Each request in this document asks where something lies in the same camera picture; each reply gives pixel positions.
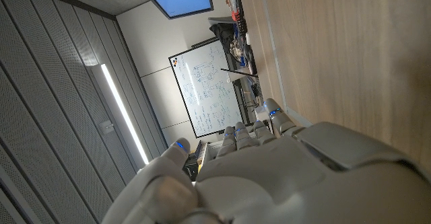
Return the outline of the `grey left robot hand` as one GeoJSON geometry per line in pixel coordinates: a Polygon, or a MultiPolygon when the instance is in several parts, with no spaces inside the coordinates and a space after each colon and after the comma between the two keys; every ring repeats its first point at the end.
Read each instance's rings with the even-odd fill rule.
{"type": "Polygon", "coordinates": [[[127,184],[105,223],[429,223],[430,174],[402,152],[329,122],[296,126],[272,99],[277,128],[228,127],[195,180],[180,138],[127,184]]]}

